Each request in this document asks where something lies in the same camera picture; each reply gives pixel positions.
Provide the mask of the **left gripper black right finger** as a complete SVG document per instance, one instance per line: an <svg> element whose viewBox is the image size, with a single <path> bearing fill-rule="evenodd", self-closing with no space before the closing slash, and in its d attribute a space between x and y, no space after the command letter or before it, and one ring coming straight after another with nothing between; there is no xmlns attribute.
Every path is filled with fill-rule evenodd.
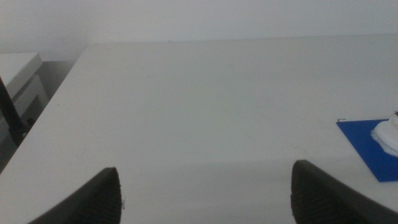
<svg viewBox="0 0 398 224"><path fill-rule="evenodd" d="M397 224L397 212L306 160L293 164L290 206L296 223Z"/></svg>

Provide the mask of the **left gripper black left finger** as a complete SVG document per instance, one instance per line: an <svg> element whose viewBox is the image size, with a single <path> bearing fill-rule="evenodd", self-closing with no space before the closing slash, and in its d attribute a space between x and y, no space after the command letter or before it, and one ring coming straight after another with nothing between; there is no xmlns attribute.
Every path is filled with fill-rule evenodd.
<svg viewBox="0 0 398 224"><path fill-rule="evenodd" d="M32 220L36 224L119 224L122 197L118 171L108 167L56 206Z"/></svg>

